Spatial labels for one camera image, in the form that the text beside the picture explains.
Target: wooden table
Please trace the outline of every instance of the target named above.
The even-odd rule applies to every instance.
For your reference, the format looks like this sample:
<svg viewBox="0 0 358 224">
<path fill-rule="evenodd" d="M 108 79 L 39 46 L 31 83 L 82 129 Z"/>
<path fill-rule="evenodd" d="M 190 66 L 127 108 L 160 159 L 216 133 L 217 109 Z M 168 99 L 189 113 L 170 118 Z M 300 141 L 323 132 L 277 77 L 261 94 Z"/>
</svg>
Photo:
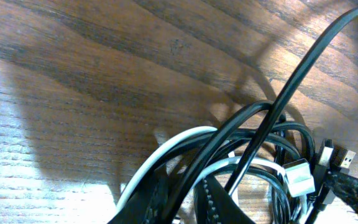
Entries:
<svg viewBox="0 0 358 224">
<path fill-rule="evenodd" d="M 105 223 L 159 144 L 274 100 L 320 33 L 357 5 L 0 0 L 0 223 Z M 320 56 L 287 112 L 317 146 L 332 138 L 356 151 L 358 177 L 358 20 Z M 257 223 L 271 222 L 269 195 L 253 177 L 239 187 Z M 191 210 L 190 196 L 179 213 L 186 223 Z M 358 216 L 336 200 L 319 218 L 331 221 Z"/>
</svg>

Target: white connector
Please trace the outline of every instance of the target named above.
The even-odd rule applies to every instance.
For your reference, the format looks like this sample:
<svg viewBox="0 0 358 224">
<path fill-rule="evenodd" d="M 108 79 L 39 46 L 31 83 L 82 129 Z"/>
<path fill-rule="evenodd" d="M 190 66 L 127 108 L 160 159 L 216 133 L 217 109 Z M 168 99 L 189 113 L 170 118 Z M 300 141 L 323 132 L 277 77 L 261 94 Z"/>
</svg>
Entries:
<svg viewBox="0 0 358 224">
<path fill-rule="evenodd" d="M 314 192 L 314 179 L 310 173 L 310 165 L 306 159 L 300 159 L 289 164 L 285 164 L 285 178 L 288 191 L 292 197 Z"/>
</svg>

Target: cable bundle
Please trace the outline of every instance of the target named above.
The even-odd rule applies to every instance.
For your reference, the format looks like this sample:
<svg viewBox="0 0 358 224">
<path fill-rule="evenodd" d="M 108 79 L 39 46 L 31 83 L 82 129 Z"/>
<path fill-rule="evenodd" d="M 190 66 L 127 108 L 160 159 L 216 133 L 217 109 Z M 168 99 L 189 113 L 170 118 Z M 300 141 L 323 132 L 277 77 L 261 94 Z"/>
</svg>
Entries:
<svg viewBox="0 0 358 224">
<path fill-rule="evenodd" d="M 147 178 L 158 167 L 176 156 L 192 149 L 201 148 L 183 175 L 173 183 L 169 190 L 166 190 L 168 193 L 165 196 L 161 193 L 161 200 L 158 202 L 154 200 L 147 203 L 148 210 L 146 213 L 148 215 L 146 217 L 153 217 L 154 219 L 146 218 L 142 222 L 150 223 L 150 220 L 154 220 L 155 223 L 172 223 L 183 199 L 198 182 L 201 180 L 208 182 L 204 178 L 210 174 L 228 172 L 231 173 L 231 176 L 224 186 L 228 195 L 233 194 L 246 173 L 256 175 L 271 183 L 274 189 L 272 201 L 275 223 L 297 222 L 302 215 L 306 215 L 305 210 L 313 203 L 313 198 L 309 198 L 307 202 L 304 195 L 289 200 L 286 191 L 283 189 L 284 173 L 281 168 L 285 154 L 289 154 L 294 161 L 304 157 L 313 166 L 314 141 L 306 126 L 285 121 L 285 115 L 282 111 L 330 41 L 347 23 L 356 17 L 358 17 L 358 8 L 343 14 L 323 32 L 292 73 L 274 102 L 255 102 L 240 109 L 219 129 L 206 126 L 193 128 L 176 135 L 159 147 L 128 183 L 117 204 L 117 212 L 119 213 L 126 206 L 128 200 L 133 197 L 137 190 L 139 191 L 139 184 L 146 182 Z M 240 125 L 260 111 L 267 111 L 267 114 L 258 129 L 239 129 Z M 288 130 L 297 130 L 303 136 L 306 143 L 306 154 L 304 156 L 301 156 L 299 150 L 285 139 L 284 132 Z M 255 158 L 258 149 L 264 142 L 276 145 L 277 151 L 274 162 Z M 228 153 L 246 143 L 248 145 L 241 157 L 226 158 Z M 265 170 L 251 168 L 252 163 L 271 167 L 278 173 L 272 175 Z M 209 192 L 208 184 L 205 185 L 204 190 Z M 164 192 L 156 189 L 161 190 L 163 187 L 157 184 L 152 198 L 156 197 L 159 192 Z M 219 220 L 218 216 L 213 215 L 208 220 Z"/>
</svg>

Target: wooden surface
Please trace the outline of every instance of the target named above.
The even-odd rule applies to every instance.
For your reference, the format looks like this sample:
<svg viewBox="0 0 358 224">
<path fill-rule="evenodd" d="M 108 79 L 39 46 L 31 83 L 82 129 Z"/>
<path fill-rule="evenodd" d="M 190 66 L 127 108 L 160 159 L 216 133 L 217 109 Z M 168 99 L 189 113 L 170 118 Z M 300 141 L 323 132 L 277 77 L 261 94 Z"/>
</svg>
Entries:
<svg viewBox="0 0 358 224">
<path fill-rule="evenodd" d="M 108 221 L 159 144 L 274 100 L 320 33 L 357 5 L 0 0 L 0 223 Z M 317 146 L 327 137 L 356 151 L 358 177 L 358 20 L 331 42 L 287 111 Z M 254 221 L 271 222 L 266 182 L 247 176 L 239 198 Z M 187 200 L 179 213 L 186 223 L 191 209 Z M 339 200 L 321 216 L 358 223 Z"/>
</svg>

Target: wood grain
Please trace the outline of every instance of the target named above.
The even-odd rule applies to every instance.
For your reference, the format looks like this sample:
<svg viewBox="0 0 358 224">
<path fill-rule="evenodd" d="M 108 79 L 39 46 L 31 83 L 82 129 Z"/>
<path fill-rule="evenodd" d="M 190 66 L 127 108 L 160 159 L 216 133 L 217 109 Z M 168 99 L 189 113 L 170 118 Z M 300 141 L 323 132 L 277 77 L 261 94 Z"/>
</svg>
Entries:
<svg viewBox="0 0 358 224">
<path fill-rule="evenodd" d="M 0 223 L 108 221 L 124 184 L 159 144 L 274 100 L 320 33 L 356 6 L 0 0 Z M 313 130 L 317 145 L 332 138 L 356 151 L 358 177 L 358 19 L 330 43 L 287 112 Z M 259 156 L 271 151 L 266 145 Z M 271 222 L 266 182 L 247 176 L 239 198 L 254 221 Z M 179 215 L 194 222 L 191 195 Z M 358 223 L 340 200 L 318 222 L 332 218 Z"/>
</svg>

